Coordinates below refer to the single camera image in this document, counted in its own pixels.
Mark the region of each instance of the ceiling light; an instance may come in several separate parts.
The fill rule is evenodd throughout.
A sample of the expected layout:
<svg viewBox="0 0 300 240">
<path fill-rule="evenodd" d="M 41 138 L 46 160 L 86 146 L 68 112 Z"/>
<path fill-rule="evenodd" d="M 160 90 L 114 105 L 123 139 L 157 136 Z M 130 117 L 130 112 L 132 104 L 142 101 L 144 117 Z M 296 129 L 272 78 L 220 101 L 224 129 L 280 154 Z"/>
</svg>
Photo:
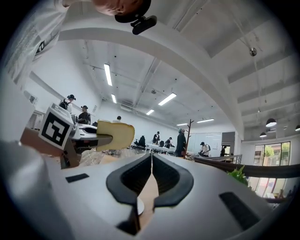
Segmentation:
<svg viewBox="0 0 300 240">
<path fill-rule="evenodd" d="M 212 118 L 212 119 L 207 119 L 207 120 L 202 120 L 202 121 L 199 121 L 199 122 L 197 122 L 197 123 L 201 123 L 201 122 L 210 122 L 210 121 L 213 121 L 214 119 Z"/>
<path fill-rule="evenodd" d="M 108 64 L 104 64 L 105 75 L 108 85 L 112 86 L 111 70 Z"/>
<path fill-rule="evenodd" d="M 264 138 L 264 137 L 266 137 L 267 135 L 265 134 L 265 133 L 261 133 L 261 135 L 259 136 L 259 137 L 261 137 L 261 138 Z"/>
<path fill-rule="evenodd" d="M 270 128 L 270 127 L 275 126 L 276 124 L 277 124 L 277 123 L 276 123 L 275 119 L 269 118 L 268 121 L 267 121 L 267 123 L 266 123 L 266 127 L 267 127 L 267 128 Z"/>
<path fill-rule="evenodd" d="M 149 112 L 146 113 L 146 115 L 150 115 L 153 112 L 154 112 L 154 110 L 151 109 Z"/>
<path fill-rule="evenodd" d="M 166 97 L 164 100 L 162 100 L 158 105 L 162 106 L 172 100 L 174 97 L 176 97 L 175 93 L 172 93 L 170 96 Z"/>
<path fill-rule="evenodd" d="M 113 94 L 112 94 L 112 101 L 113 101 L 113 103 L 117 103 L 116 96 Z"/>
</svg>

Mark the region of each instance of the ceiling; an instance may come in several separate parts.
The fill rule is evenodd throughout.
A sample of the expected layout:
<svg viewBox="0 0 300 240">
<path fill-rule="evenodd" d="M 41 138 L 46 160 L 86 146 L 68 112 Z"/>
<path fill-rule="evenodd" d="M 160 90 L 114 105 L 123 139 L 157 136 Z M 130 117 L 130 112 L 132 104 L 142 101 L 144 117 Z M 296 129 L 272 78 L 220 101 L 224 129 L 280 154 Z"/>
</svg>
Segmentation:
<svg viewBox="0 0 300 240">
<path fill-rule="evenodd" d="M 68 15 L 94 11 L 90 4 L 72 6 Z M 300 113 L 299 60 L 277 19 L 259 3 L 248 0 L 152 0 L 147 15 L 180 32 L 204 49 L 230 86 L 245 127 L 261 126 L 269 117 L 279 121 Z M 227 123 L 220 107 L 196 83 L 165 62 L 127 46 L 76 40 L 84 65 L 95 77 L 101 95 L 149 118 L 175 126 L 190 118 L 214 118 L 206 124 Z M 249 48 L 257 55 L 252 57 Z M 112 84 L 107 85 L 103 66 L 111 65 Z M 158 103 L 172 92 L 177 97 Z"/>
</svg>

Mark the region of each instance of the floor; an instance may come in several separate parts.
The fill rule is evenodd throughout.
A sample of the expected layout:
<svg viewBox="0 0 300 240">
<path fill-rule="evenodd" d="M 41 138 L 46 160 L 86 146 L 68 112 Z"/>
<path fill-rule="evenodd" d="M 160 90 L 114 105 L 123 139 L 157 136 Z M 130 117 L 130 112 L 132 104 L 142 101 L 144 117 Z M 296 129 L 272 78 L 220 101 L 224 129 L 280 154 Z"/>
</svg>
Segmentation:
<svg viewBox="0 0 300 240">
<path fill-rule="evenodd" d="M 122 149 L 119 155 L 108 155 L 103 152 L 96 152 L 94 150 L 85 151 L 82 153 L 82 158 L 79 167 L 108 164 L 113 161 L 117 161 L 120 158 L 128 158 L 137 154 L 145 153 L 142 149 Z M 57 163 L 60 163 L 59 157 L 53 158 Z M 140 215 L 140 226 L 143 229 L 151 220 L 153 216 L 153 203 L 154 199 L 158 197 L 158 186 L 156 180 L 151 174 L 144 189 L 139 195 L 140 199 L 145 205 L 144 212 Z"/>
</svg>

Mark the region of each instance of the coat rack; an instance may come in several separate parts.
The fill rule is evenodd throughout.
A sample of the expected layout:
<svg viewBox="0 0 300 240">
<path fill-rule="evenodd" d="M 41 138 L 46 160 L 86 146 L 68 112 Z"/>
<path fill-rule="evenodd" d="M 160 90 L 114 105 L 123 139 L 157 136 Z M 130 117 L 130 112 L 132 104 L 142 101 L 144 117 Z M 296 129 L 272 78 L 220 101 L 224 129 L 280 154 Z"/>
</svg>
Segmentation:
<svg viewBox="0 0 300 240">
<path fill-rule="evenodd" d="M 189 138 L 191 137 L 191 136 L 189 135 L 189 133 L 190 133 L 190 131 L 191 131 L 191 125 L 192 125 L 193 122 L 194 122 L 194 121 L 192 121 L 191 119 L 189 120 L 189 124 L 188 124 L 188 134 L 187 134 L 187 144 L 186 144 L 186 149 L 185 149 L 185 151 L 184 151 L 183 159 L 186 158 L 186 154 L 187 154 L 187 150 L 188 150 L 188 140 L 189 140 Z"/>
</svg>

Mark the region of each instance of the yellow cheese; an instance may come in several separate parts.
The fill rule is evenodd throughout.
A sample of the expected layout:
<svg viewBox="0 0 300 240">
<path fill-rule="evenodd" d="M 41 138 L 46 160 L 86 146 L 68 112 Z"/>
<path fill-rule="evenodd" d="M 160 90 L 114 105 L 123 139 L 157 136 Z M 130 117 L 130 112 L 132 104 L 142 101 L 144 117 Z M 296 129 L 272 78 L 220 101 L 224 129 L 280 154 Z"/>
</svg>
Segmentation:
<svg viewBox="0 0 300 240">
<path fill-rule="evenodd" d="M 107 121 L 98 121 L 97 134 L 106 134 L 112 136 L 111 143 L 97 147 L 97 151 L 118 150 L 131 145 L 135 128 L 126 123 L 111 123 Z"/>
</svg>

